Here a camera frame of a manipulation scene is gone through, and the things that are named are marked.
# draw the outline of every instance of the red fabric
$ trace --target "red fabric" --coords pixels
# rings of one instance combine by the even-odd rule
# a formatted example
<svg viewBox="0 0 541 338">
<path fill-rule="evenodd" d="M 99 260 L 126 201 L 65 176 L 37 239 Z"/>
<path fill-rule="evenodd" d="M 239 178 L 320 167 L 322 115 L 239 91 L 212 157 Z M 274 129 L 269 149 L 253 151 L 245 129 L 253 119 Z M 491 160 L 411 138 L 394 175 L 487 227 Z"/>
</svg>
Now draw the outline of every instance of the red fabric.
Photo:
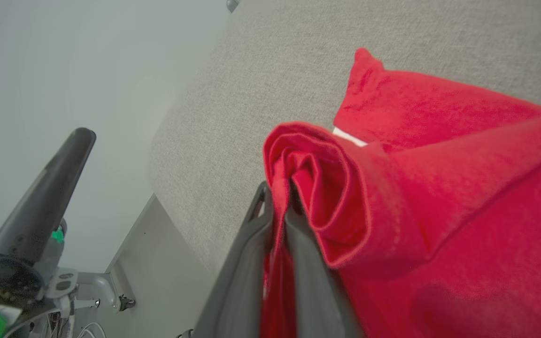
<svg viewBox="0 0 541 338">
<path fill-rule="evenodd" d="M 301 122 L 264 144 L 263 336 L 295 336 L 292 180 L 369 337 L 541 337 L 541 107 L 359 49 L 335 126 L 369 144 Z"/>
</svg>

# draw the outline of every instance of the white wall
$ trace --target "white wall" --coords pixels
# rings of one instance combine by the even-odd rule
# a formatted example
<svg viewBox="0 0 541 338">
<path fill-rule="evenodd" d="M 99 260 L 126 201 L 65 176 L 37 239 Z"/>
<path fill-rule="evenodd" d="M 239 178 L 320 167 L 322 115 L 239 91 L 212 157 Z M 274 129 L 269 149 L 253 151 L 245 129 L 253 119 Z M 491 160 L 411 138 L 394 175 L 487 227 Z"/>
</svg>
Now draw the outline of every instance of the white wall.
<svg viewBox="0 0 541 338">
<path fill-rule="evenodd" d="M 79 126 L 97 133 L 62 265 L 103 272 L 152 195 L 150 141 L 229 17 L 223 0 L 0 0 L 0 225 Z"/>
<path fill-rule="evenodd" d="M 110 338 L 176 337 L 195 327 L 216 280 L 157 199 L 127 239 L 113 270 L 118 272 L 118 268 L 124 278 L 114 279 L 114 283 L 135 299 L 135 308 L 120 313 L 110 306 L 77 311 L 78 328 L 98 322 Z M 94 287 L 82 285 L 79 289 L 81 299 L 97 297 Z"/>
</svg>

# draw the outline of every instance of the gray sofa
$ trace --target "gray sofa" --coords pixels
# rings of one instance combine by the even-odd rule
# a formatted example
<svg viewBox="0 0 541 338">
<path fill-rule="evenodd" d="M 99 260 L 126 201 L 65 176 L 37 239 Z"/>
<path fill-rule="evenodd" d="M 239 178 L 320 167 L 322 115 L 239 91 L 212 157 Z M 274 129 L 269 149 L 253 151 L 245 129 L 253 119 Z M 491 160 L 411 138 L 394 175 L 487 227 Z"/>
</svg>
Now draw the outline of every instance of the gray sofa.
<svg viewBox="0 0 541 338">
<path fill-rule="evenodd" d="M 152 144 L 150 182 L 219 271 L 280 122 L 332 128 L 354 51 L 541 105 L 541 0 L 243 0 Z"/>
</svg>

